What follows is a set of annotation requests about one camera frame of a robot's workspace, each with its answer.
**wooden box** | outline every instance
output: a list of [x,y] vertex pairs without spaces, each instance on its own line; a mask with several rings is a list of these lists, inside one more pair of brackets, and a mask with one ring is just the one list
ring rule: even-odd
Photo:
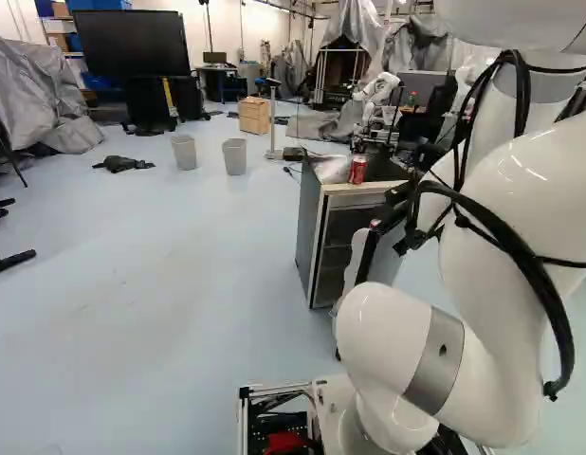
[[54,17],[70,17],[71,14],[69,13],[69,9],[67,8],[67,4],[61,2],[52,2],[51,6],[53,7],[53,16]]
[[264,135],[270,131],[269,101],[246,97],[238,102],[238,119],[241,131]]

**computer monitor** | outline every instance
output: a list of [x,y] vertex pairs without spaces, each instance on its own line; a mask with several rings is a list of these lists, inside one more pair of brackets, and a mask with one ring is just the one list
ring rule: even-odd
[[88,69],[116,79],[190,76],[183,19],[177,11],[74,10]]
[[405,92],[402,103],[404,104],[411,92],[417,92],[415,103],[418,106],[428,106],[430,95],[434,87],[443,85],[447,78],[446,71],[421,71],[421,70],[404,70],[398,71],[396,76],[405,83]]
[[203,52],[202,60],[205,64],[226,64],[228,55],[226,52]]

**gray trash can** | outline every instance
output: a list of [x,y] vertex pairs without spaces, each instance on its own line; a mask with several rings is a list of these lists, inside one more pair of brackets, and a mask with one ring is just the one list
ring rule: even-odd
[[192,136],[173,136],[171,137],[171,146],[173,147],[177,168],[181,171],[196,168],[196,145]]
[[247,140],[231,138],[221,146],[224,152],[226,171],[230,175],[241,175],[247,171]]

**red soda can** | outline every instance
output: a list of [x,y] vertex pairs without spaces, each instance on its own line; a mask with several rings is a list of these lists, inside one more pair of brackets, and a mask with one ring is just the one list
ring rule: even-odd
[[367,169],[367,158],[363,155],[354,155],[350,163],[350,174],[348,183],[359,185],[365,181],[365,170]]

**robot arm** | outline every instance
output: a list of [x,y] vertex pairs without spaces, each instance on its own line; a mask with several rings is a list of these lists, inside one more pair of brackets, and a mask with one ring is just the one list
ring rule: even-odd
[[[497,214],[529,251],[581,263],[541,266],[560,300],[586,276],[586,112],[553,124],[586,74],[586,56],[575,55],[586,54],[586,2],[435,6],[465,41],[522,50],[530,86],[525,135],[512,140],[519,91],[514,66],[503,64],[488,79],[468,139],[466,180],[456,190]],[[454,162],[447,154],[426,179],[452,186]],[[427,230],[449,203],[442,194],[422,195],[417,227]],[[457,210],[485,233],[463,226],[459,215],[458,223],[451,215],[441,220],[442,276],[461,318],[376,283],[357,286],[339,309],[336,336],[357,391],[355,410],[389,453],[422,447],[438,422],[494,447],[524,443],[538,423],[540,343],[557,315],[518,258],[489,242],[493,232],[472,213]],[[565,358],[573,363],[571,346]]]
[[[586,263],[582,144],[586,112],[504,144],[477,166],[462,194],[498,213],[541,256]],[[440,263],[463,319],[376,283],[357,286],[339,309],[339,353],[370,409],[361,414],[363,425],[392,453],[421,447],[435,421],[486,446],[520,445],[535,430],[543,401],[546,314],[510,256],[452,220]],[[586,268],[546,269],[563,297],[586,276]],[[384,396],[390,406],[381,405]],[[424,429],[414,429],[415,446],[399,435],[405,419]]]
[[400,84],[394,74],[386,71],[380,73],[375,79],[369,82],[361,91],[352,95],[354,101],[363,101],[362,126],[367,126],[374,114],[376,106],[382,105],[388,100],[395,87]]

